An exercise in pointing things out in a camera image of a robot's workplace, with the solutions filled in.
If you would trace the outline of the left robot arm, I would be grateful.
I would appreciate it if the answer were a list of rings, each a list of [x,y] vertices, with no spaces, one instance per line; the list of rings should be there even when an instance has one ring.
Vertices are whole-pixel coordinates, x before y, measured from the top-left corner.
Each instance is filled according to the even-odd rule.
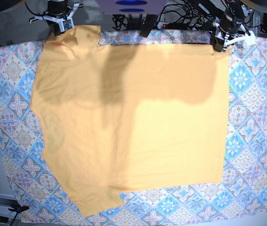
[[[211,44],[217,52],[225,52],[227,47],[244,41],[248,46],[255,44],[255,34],[246,28],[245,18],[249,9],[239,0],[230,0],[220,17],[212,22]]]

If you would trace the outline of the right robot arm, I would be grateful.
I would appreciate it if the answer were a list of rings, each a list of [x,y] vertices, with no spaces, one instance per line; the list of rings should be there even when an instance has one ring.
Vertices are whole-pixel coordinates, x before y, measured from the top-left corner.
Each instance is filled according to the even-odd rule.
[[[29,19],[29,23],[43,20],[46,21],[50,27],[51,32],[58,36],[67,30],[74,28],[73,15],[79,8],[83,8],[83,3],[74,2],[73,6],[68,4],[67,0],[48,0],[47,9],[41,13],[33,13],[27,3],[25,3],[27,10],[34,15]]]

